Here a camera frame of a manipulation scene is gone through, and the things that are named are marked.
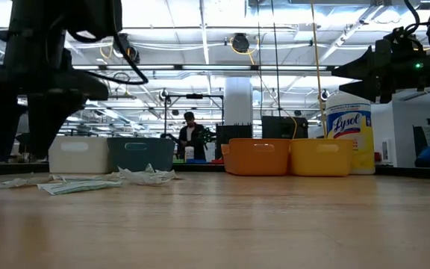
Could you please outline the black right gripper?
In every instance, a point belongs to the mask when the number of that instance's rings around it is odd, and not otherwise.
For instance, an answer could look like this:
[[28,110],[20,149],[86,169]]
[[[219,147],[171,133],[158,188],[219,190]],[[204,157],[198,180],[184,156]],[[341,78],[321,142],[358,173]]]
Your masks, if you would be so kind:
[[375,64],[375,80],[356,81],[339,90],[369,100],[389,103],[398,90],[430,87],[430,54],[415,37],[382,39],[369,46],[358,59],[331,71],[333,76],[363,80]]

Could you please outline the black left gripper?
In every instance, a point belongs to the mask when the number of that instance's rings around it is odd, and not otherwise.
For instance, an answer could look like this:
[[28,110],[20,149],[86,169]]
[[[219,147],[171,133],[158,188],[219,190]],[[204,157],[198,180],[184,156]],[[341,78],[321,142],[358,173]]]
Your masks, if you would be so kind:
[[[83,70],[74,69],[64,37],[9,37],[0,64],[0,98],[28,96],[29,149],[37,159],[48,156],[67,117],[85,100],[108,99],[108,87]],[[0,161],[8,161],[26,106],[0,114]]]

